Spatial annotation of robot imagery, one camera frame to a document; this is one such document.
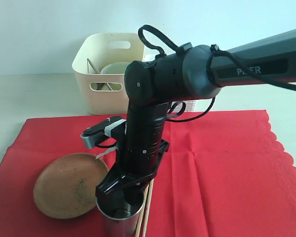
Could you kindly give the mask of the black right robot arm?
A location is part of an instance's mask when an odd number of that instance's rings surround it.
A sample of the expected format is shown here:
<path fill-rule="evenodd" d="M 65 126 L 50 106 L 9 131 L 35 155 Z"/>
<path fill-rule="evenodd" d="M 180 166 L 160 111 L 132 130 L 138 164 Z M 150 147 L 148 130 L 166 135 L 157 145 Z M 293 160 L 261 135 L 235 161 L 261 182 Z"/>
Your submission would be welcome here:
<path fill-rule="evenodd" d="M 116 162 L 96 187 L 99 201 L 123 197 L 134 204 L 156 176 L 164 124 L 175 101 L 215 99 L 225 86 L 269 84 L 296 91 L 296 30 L 221 50 L 215 44 L 174 44 L 150 25 L 138 30 L 142 43 L 158 51 L 151 62 L 134 61 L 124 74 L 129 99 L 123 123 L 105 127 L 117 141 Z"/>

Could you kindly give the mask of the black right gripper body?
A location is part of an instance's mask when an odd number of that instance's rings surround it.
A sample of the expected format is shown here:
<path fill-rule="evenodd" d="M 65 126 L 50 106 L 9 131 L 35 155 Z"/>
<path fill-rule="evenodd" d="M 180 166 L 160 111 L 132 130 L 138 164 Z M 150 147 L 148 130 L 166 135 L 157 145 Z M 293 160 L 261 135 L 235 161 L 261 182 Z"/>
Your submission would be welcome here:
<path fill-rule="evenodd" d="M 169 142 L 150 148 L 130 146 L 116 152 L 116 161 L 96 186 L 96 196 L 105 199 L 117 192 L 124 192 L 129 199 L 133 192 L 143 189 L 156 175 Z"/>

